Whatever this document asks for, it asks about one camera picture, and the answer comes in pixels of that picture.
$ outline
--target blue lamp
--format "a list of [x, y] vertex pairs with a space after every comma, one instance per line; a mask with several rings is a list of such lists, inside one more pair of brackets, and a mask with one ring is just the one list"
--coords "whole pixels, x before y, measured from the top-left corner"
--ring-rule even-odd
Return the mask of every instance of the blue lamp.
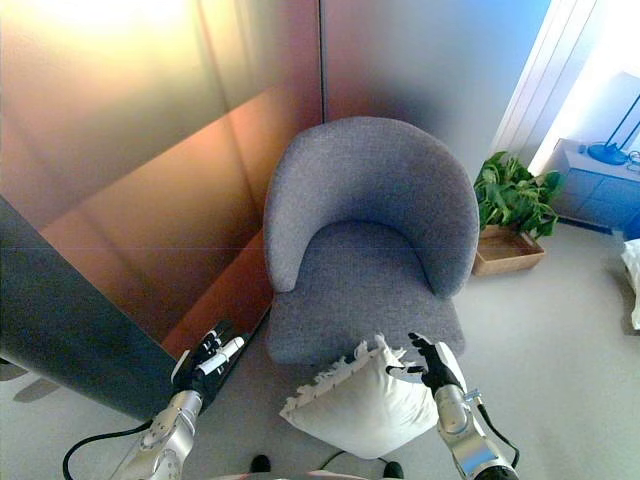
[[631, 111], [636, 106], [639, 100], [640, 100], [640, 95], [636, 97], [635, 101], [631, 104], [631, 107], [629, 108], [629, 110], [627, 110], [627, 113], [624, 115], [624, 117], [622, 117], [622, 120], [620, 120], [620, 123], [618, 124], [618, 126], [615, 128], [615, 130], [609, 137], [609, 140], [607, 140], [604, 144], [594, 143], [587, 149], [587, 151], [589, 152], [589, 155], [591, 155], [592, 158], [595, 158], [600, 162], [608, 163], [610, 165], [622, 165], [624, 163], [627, 163], [627, 160], [629, 159], [629, 155], [627, 153], [623, 153], [622, 150], [624, 149], [627, 142], [631, 139], [635, 131], [640, 126], [640, 121], [636, 123], [636, 126], [631, 129], [631, 132], [629, 133], [627, 138], [624, 139], [624, 142], [622, 142], [622, 145], [620, 145], [619, 147], [617, 143], [615, 142], [611, 143], [611, 140], [613, 140], [613, 137], [615, 136], [615, 134], [618, 133], [618, 130], [620, 130], [620, 127], [625, 122], [627, 117], [629, 117], [629, 114], [631, 113]]

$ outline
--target gray armchair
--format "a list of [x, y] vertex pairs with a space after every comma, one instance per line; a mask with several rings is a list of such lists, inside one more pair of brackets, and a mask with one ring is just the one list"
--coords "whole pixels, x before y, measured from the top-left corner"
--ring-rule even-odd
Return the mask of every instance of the gray armchair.
[[325, 365], [382, 332], [464, 338], [451, 297], [466, 282], [478, 210], [462, 166], [407, 123], [354, 117], [299, 134], [271, 179], [267, 270], [276, 363]]

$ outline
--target potted plant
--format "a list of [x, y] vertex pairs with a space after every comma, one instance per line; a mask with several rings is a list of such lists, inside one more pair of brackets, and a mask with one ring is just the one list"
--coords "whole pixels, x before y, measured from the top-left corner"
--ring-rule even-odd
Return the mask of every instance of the potted plant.
[[490, 275], [536, 265], [544, 249], [536, 240], [553, 233], [558, 215], [551, 200], [562, 184], [556, 171], [534, 177], [518, 157], [498, 152], [482, 164], [473, 187], [480, 239], [473, 272]]

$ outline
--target gray wall panel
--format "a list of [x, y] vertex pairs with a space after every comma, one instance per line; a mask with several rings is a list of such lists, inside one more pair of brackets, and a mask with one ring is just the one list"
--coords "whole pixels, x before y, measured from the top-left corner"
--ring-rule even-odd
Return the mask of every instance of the gray wall panel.
[[324, 0], [328, 114], [389, 116], [475, 177], [549, 0]]
[[0, 355], [140, 419], [164, 408], [174, 360], [0, 197]]

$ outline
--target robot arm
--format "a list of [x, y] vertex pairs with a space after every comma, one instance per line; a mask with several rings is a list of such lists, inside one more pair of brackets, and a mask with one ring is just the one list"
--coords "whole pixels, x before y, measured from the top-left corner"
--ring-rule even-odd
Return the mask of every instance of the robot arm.
[[517, 449], [512, 466], [495, 443], [487, 438], [469, 406], [473, 400], [491, 427], [480, 394], [477, 390], [467, 393], [464, 377], [449, 347], [442, 342], [433, 344], [415, 333], [409, 337], [426, 359], [428, 370], [409, 367], [406, 371], [420, 373], [422, 383], [431, 388], [438, 408], [438, 432], [451, 451], [460, 476], [469, 480], [517, 480], [513, 468], [519, 456]]
[[244, 345], [235, 337], [224, 346], [215, 330], [205, 335], [194, 353], [186, 351], [171, 380], [174, 395], [169, 405], [153, 420], [149, 429], [111, 477], [112, 480], [179, 480], [182, 465], [193, 447], [198, 415], [213, 401], [217, 380], [225, 365]]

